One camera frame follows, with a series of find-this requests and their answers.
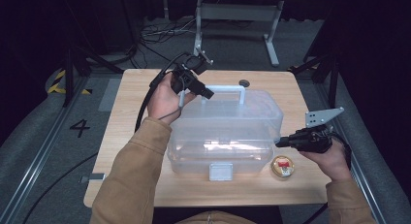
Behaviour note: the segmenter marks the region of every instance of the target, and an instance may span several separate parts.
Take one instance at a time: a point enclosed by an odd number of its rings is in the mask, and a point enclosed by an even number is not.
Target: box latch
[[[209,165],[210,181],[229,181],[233,180],[232,163],[212,163]]]

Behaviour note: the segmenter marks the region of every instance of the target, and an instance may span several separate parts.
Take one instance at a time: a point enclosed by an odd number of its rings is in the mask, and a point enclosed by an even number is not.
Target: wooden table
[[[133,136],[142,99],[148,84],[159,70],[127,70],[122,78],[111,117],[103,138],[93,174],[111,171],[117,152]],[[204,84],[238,84],[248,80],[249,89],[263,89],[271,94],[284,112],[281,135],[288,136],[304,127],[307,106],[296,79],[287,72],[205,71],[199,76]],[[327,201],[325,185],[330,182],[310,160],[295,149],[276,148],[276,155],[286,155],[295,163],[288,178],[276,176],[269,164],[253,175],[234,174],[233,181],[209,181],[208,175],[178,175],[164,157],[154,206],[212,207],[319,204]],[[90,181],[84,203],[91,207],[102,181]]]

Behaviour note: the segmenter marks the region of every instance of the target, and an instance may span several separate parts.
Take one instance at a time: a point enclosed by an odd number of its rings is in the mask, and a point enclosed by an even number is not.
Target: yellow tape
[[[54,79],[54,82],[52,83],[51,87],[48,89],[47,93],[61,93],[65,94],[66,89],[65,88],[59,88],[58,84],[60,83],[61,79],[66,75],[66,71],[64,69],[61,69],[61,71],[57,74],[57,76]],[[93,92],[93,89],[83,89],[81,94],[83,95],[91,95]]]

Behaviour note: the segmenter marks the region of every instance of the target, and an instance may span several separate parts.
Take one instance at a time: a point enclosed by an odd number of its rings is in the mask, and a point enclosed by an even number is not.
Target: clear plastic storage box
[[[281,109],[264,90],[208,86],[210,100],[197,97],[173,124],[168,157],[176,173],[257,173],[274,156],[280,139]]]

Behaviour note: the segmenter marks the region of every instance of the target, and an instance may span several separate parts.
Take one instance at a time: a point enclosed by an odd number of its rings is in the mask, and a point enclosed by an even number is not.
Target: tan jacket sleeve
[[[90,223],[151,223],[155,187],[172,129],[146,118],[117,154],[92,206]]]
[[[375,223],[363,193],[353,179],[327,184],[330,223]]]

